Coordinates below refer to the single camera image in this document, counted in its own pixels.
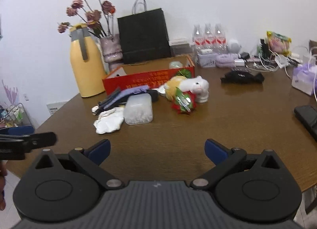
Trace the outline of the person's left hand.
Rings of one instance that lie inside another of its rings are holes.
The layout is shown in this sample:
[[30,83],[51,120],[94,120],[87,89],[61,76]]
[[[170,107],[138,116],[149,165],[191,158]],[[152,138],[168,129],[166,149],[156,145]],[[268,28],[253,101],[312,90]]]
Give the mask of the person's left hand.
[[6,207],[4,198],[4,187],[6,184],[5,177],[7,176],[7,169],[3,161],[0,162],[0,209],[3,211]]

